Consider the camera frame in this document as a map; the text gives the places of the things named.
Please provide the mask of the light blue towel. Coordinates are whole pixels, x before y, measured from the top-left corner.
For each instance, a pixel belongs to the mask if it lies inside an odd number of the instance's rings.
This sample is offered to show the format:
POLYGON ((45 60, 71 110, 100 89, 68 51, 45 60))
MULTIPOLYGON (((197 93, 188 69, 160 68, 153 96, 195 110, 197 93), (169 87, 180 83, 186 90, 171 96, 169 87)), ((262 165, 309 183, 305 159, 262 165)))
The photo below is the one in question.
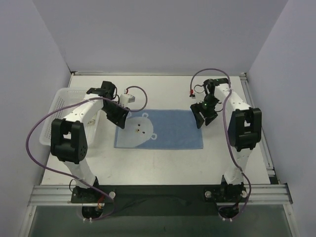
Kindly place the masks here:
POLYGON ((203 137, 189 110, 142 110, 129 113, 125 128, 116 129, 114 147, 196 150, 203 148, 203 137))

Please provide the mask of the yellow green patterned towel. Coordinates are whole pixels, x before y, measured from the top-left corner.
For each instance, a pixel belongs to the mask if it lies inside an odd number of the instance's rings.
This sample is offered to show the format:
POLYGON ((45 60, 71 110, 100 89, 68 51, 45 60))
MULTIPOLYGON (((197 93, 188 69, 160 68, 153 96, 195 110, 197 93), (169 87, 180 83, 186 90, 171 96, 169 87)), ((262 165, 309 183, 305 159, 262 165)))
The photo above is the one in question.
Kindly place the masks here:
POLYGON ((95 119, 91 119, 91 120, 87 123, 87 125, 94 125, 94 124, 95 124, 95 122, 96 122, 96 120, 95 120, 95 119))

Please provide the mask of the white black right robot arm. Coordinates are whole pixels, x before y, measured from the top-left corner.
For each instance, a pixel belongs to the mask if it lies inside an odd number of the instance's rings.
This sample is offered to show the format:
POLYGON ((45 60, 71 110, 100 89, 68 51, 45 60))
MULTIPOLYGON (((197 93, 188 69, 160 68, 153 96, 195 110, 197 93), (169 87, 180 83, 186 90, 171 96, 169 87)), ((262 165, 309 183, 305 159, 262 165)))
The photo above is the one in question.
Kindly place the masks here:
POLYGON ((253 108, 232 90, 227 78, 207 79, 200 85, 201 92, 190 88, 196 102, 190 106, 197 128, 208 126, 217 116, 217 104, 222 104, 224 133, 232 159, 222 176, 219 197, 230 202, 237 195, 244 196, 244 171, 250 154, 261 141, 262 112, 253 108))

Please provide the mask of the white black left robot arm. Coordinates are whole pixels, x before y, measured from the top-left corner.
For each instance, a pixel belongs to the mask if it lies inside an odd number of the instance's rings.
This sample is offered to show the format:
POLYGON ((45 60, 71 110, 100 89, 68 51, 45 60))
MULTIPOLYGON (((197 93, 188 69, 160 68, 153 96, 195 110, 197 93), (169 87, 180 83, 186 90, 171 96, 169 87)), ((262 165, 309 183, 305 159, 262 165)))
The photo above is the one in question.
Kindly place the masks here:
POLYGON ((135 97, 121 94, 115 102, 117 87, 110 81, 102 82, 100 88, 90 88, 83 100, 63 118, 56 118, 51 123, 51 153, 63 162, 73 176, 78 177, 75 191, 82 194, 88 203, 96 202, 100 197, 97 177, 91 172, 85 159, 88 142, 85 127, 99 111, 104 111, 107 119, 119 128, 124 129, 129 112, 127 105, 135 97))

